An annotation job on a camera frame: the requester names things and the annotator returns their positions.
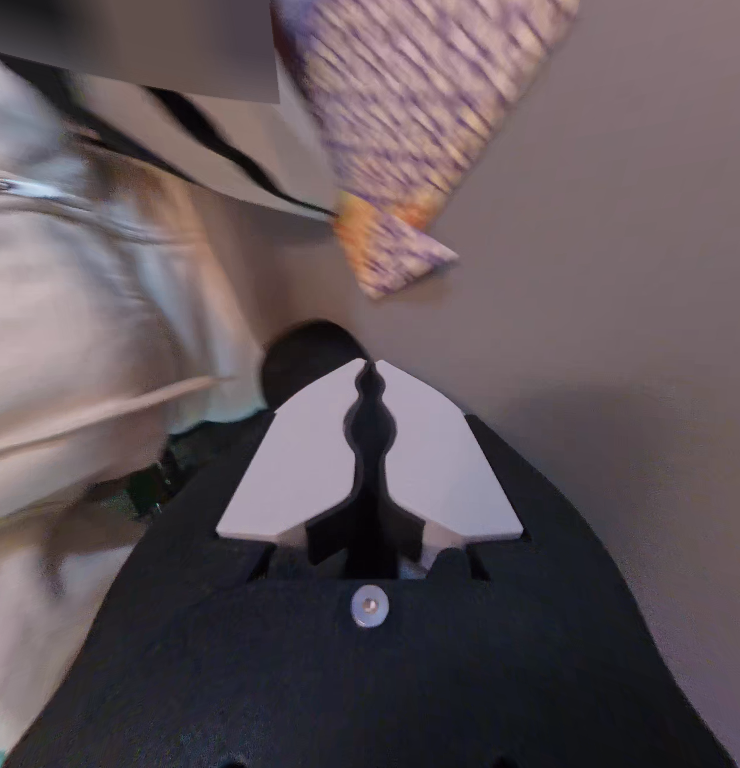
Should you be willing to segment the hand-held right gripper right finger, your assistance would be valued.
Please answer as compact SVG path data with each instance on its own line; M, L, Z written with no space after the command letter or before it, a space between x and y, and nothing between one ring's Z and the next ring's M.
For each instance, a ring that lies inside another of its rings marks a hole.
M461 408L389 362L375 369L394 423L384 457L387 495L423 524L421 554L412 561L430 568L444 549L520 539L524 527Z

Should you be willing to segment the person's beige jacket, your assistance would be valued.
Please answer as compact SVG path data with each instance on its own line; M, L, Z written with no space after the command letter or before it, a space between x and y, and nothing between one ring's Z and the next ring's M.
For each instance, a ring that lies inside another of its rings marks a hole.
M96 488L260 410L260 359L188 184L0 61L0 765L143 535Z

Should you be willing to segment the purple yellow patterned origami paper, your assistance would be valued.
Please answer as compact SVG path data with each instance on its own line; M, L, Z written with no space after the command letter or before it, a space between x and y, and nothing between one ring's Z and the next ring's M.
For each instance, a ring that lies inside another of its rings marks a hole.
M335 235L384 298L451 266L427 233L574 23L574 1L272 2L338 189Z

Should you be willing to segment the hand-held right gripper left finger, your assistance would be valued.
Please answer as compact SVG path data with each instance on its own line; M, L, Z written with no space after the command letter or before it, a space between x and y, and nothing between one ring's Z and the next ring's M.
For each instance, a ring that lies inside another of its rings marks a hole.
M331 556L334 547L317 542L314 521L355 490L357 458L346 423L366 365L351 360L276 409L215 527L219 538L299 549L313 564Z

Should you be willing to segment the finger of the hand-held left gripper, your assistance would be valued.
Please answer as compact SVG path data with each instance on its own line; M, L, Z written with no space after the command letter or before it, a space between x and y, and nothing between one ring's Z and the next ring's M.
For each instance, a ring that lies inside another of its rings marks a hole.
M196 178L208 168L206 160L215 159L212 152L207 154L203 149L220 149L222 156L236 162L256 184L288 200L252 160L231 148L224 150L221 139L185 98L186 94L121 81L79 81L78 84L81 104L92 115L133 140L138 149L148 150L157 160L199 186L222 194ZM329 221L333 216L306 217Z
M337 182L307 103L280 57L275 58L277 103L187 94L224 144L254 162L283 200L263 189L234 161L213 153L197 180L229 197L299 216L335 216Z

